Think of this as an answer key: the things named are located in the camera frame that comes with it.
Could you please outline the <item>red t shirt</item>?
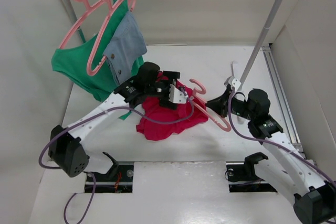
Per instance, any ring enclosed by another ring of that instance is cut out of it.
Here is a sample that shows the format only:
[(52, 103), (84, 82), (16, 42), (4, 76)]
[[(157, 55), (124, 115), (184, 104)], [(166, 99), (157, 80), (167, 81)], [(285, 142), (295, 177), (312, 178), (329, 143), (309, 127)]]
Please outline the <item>red t shirt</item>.
[(177, 86), (184, 87), (191, 97), (194, 107), (187, 102), (179, 104), (172, 110), (159, 105), (159, 99), (148, 97), (142, 103), (145, 118), (141, 118), (136, 131), (144, 135), (147, 140), (161, 141), (173, 134), (180, 134), (184, 130), (208, 121), (208, 116), (203, 112), (205, 103), (193, 95), (193, 90), (178, 82)]

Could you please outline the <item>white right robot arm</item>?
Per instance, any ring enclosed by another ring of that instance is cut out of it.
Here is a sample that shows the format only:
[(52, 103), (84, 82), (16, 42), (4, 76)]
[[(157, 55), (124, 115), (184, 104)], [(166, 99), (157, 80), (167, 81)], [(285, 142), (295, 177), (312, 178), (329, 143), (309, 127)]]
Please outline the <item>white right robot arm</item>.
[(206, 102), (216, 114), (240, 116), (248, 120), (251, 136), (244, 138), (261, 144), (278, 162), (272, 164), (262, 152), (244, 160), (243, 180), (256, 177), (270, 184), (292, 205), (301, 223), (335, 223), (335, 181), (304, 159), (288, 140), (283, 128), (269, 114), (270, 100), (261, 89), (252, 89), (247, 99), (239, 100), (232, 87), (218, 98)]

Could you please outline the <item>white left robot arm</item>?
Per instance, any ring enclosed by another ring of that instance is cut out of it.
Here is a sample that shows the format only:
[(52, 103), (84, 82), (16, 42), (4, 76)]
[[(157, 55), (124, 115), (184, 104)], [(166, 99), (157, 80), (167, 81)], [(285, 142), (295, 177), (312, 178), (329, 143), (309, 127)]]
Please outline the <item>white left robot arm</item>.
[(158, 98), (163, 107), (177, 109), (179, 104), (186, 102), (186, 96), (177, 87), (179, 78), (179, 72), (161, 71), (157, 64), (145, 62), (135, 76), (116, 87), (86, 116), (67, 127), (54, 127), (48, 148), (49, 157), (69, 177), (92, 172), (99, 173), (105, 180), (114, 179), (118, 162), (107, 152), (95, 154), (88, 151), (89, 143), (148, 97)]

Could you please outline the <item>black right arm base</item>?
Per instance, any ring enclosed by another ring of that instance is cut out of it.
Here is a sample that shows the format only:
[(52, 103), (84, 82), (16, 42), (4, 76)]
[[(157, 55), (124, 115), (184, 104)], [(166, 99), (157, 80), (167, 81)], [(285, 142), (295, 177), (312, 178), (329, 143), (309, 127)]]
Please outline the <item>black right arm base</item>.
[(268, 157), (261, 153), (251, 154), (244, 161), (226, 162), (225, 179), (230, 193), (276, 193), (277, 191), (255, 173), (255, 165)]

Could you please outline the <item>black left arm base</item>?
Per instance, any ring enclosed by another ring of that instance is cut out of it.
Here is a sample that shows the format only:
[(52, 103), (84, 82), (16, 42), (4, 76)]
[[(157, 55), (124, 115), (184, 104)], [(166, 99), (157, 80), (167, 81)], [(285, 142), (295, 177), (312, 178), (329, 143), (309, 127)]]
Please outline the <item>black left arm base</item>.
[(124, 194), (133, 191), (134, 162), (118, 162), (107, 152), (102, 152), (111, 162), (107, 173), (101, 174), (94, 172), (96, 183), (90, 174), (87, 175), (84, 190), (85, 193), (97, 194), (111, 193)]

